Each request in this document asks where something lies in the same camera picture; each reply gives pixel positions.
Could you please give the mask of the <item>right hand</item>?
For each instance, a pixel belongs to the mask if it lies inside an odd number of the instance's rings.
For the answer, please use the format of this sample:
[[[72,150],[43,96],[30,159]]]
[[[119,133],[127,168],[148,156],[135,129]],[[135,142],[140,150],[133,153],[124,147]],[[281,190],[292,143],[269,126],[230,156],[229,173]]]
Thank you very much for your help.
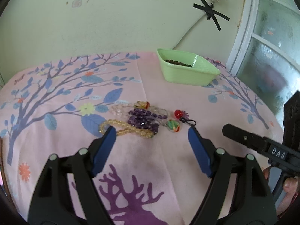
[[[276,208],[277,216],[284,214],[299,194],[299,177],[287,178],[283,184],[283,191],[286,194]]]

